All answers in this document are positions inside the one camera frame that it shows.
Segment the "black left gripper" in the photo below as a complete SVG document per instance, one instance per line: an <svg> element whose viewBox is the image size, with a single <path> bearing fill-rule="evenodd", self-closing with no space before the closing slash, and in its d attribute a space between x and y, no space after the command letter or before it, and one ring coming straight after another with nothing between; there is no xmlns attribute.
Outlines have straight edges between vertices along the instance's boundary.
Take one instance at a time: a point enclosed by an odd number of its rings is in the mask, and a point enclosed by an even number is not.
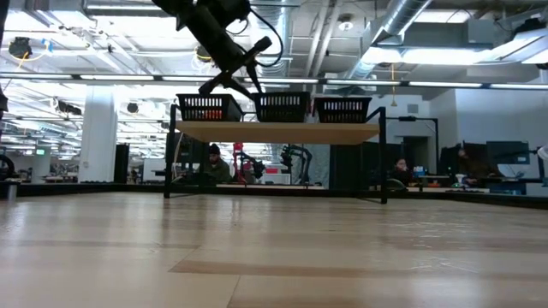
<svg viewBox="0 0 548 308"><path fill-rule="evenodd" d="M258 93L262 93L253 57L245 52L227 34L226 27L235 20L246 20L251 13L249 3L184 3L183 24L205 48L222 72L199 88L200 95L209 95L217 86L239 92L253 99L252 94L238 83L229 72L246 65L247 74Z"/></svg>

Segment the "black slotted plastic basket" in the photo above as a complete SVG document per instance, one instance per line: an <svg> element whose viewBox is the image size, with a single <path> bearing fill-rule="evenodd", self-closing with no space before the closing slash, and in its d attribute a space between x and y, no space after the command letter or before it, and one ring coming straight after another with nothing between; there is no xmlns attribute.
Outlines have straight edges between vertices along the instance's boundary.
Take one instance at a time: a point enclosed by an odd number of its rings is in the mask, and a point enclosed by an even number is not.
<svg viewBox="0 0 548 308"><path fill-rule="evenodd" d="M184 121L241 121L243 111L230 94L177 94Z"/></svg>
<svg viewBox="0 0 548 308"><path fill-rule="evenodd" d="M259 122L304 122L309 92L253 93L255 114Z"/></svg>
<svg viewBox="0 0 548 308"><path fill-rule="evenodd" d="M315 98L314 106L322 123L364 123L368 114L370 97Z"/></svg>

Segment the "office desk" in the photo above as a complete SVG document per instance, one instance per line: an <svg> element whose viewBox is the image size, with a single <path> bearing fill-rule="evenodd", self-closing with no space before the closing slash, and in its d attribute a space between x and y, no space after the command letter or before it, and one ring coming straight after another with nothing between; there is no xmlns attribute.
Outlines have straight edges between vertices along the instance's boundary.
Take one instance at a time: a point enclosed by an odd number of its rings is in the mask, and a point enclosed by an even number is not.
<svg viewBox="0 0 548 308"><path fill-rule="evenodd" d="M421 175L403 189L420 193L501 193L526 195L528 184L540 184L548 187L548 177L484 177L474 184L467 183L467 177L457 175Z"/></svg>

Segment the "person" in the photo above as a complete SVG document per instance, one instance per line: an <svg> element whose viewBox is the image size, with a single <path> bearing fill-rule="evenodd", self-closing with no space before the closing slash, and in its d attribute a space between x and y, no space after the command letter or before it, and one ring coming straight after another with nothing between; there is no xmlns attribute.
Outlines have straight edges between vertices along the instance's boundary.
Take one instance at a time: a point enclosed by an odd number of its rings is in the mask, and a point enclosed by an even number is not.
<svg viewBox="0 0 548 308"><path fill-rule="evenodd" d="M413 171L408 167L404 158L398 158L395 162L391 178L400 181L407 187L413 179Z"/></svg>
<svg viewBox="0 0 548 308"><path fill-rule="evenodd" d="M217 144L209 145L209 158L205 163L204 171L217 182L228 183L232 181L229 165L222 159Z"/></svg>
<svg viewBox="0 0 548 308"><path fill-rule="evenodd" d="M464 175L462 183L469 187L478 187L480 179L503 175L497 167L469 155L464 148L460 148L458 151L458 164L459 173Z"/></svg>

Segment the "tall black panel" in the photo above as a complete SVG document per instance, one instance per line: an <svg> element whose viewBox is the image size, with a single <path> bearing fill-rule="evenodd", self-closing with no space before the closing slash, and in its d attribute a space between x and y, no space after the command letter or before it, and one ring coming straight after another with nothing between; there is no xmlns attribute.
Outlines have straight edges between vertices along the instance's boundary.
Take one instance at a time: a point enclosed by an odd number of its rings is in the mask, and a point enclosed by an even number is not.
<svg viewBox="0 0 548 308"><path fill-rule="evenodd" d="M128 178L129 145L120 144L116 146L114 165L114 182L126 184Z"/></svg>

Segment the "white pillar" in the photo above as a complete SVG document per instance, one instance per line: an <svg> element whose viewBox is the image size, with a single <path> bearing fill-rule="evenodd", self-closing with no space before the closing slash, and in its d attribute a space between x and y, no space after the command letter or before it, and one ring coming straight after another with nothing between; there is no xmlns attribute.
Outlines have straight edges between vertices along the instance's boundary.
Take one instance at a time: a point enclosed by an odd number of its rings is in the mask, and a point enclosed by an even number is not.
<svg viewBox="0 0 548 308"><path fill-rule="evenodd" d="M79 182L114 179L118 102L108 86L86 88Z"/></svg>

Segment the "thin black metal stand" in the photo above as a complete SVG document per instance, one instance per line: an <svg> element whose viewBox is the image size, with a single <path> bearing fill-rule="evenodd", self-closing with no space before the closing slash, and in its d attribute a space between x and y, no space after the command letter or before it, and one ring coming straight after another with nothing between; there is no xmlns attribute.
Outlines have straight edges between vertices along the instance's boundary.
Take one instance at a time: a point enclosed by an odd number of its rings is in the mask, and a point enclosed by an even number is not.
<svg viewBox="0 0 548 308"><path fill-rule="evenodd" d="M387 120L389 121L399 121L399 122L414 122L414 121L422 121L425 126L427 126L433 133L434 133L434 153L435 153L435 159L434 159L434 165L435 170L438 171L439 167L439 156L440 156L440 150L439 150L439 123L438 118L434 117L417 117L413 115L403 115L403 116L387 116ZM429 125L426 125L426 122L432 122L434 129L432 129Z"/></svg>

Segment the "long light bar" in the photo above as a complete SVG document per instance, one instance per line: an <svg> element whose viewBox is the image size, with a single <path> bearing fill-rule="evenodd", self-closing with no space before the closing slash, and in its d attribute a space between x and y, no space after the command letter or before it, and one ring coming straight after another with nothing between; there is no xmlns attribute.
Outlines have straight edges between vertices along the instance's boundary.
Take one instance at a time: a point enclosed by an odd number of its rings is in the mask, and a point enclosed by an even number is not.
<svg viewBox="0 0 548 308"><path fill-rule="evenodd" d="M147 74L53 74L0 72L1 80L59 81L83 84L152 85L152 84L204 84L210 76L198 75L147 75ZM377 86L417 88L461 88L480 90L548 91L548 84L531 83L477 83L417 80L343 80L289 77L259 77L261 86L270 85L321 85L321 86Z"/></svg>

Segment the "black curved bar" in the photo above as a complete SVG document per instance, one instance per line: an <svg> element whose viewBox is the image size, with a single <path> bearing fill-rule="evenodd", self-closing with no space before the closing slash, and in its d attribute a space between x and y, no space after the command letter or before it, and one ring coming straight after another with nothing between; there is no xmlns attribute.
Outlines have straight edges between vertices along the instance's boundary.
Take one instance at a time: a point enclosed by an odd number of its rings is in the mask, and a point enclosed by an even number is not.
<svg viewBox="0 0 548 308"><path fill-rule="evenodd" d="M15 172L15 165L6 155L0 154L0 181L11 178Z"/></svg>

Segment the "dark desktop monitor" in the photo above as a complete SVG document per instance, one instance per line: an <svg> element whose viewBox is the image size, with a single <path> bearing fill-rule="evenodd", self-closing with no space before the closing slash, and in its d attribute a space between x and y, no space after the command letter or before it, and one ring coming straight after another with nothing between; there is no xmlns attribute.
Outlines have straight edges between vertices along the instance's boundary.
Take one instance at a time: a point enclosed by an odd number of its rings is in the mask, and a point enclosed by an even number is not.
<svg viewBox="0 0 548 308"><path fill-rule="evenodd" d="M486 150L491 164L530 164L528 142L487 141Z"/></svg>

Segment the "silver round air duct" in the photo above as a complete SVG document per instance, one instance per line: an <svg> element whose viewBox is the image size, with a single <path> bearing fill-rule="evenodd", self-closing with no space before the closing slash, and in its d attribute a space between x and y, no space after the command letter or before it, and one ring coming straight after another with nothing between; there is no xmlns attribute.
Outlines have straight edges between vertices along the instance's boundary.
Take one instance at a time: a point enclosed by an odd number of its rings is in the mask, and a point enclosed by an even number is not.
<svg viewBox="0 0 548 308"><path fill-rule="evenodd" d="M289 27L291 9L283 6L286 0L260 0L264 6L252 6L248 16L251 23L251 45L264 36L271 39L272 45L257 56L258 74L262 78L286 77L289 73L289 60L285 58L289 50Z"/></svg>
<svg viewBox="0 0 548 308"><path fill-rule="evenodd" d="M361 55L344 75L345 79L366 79L374 68L387 60L375 57L380 44L401 45L405 32L432 0L390 0L385 14L366 24L360 38Z"/></svg>

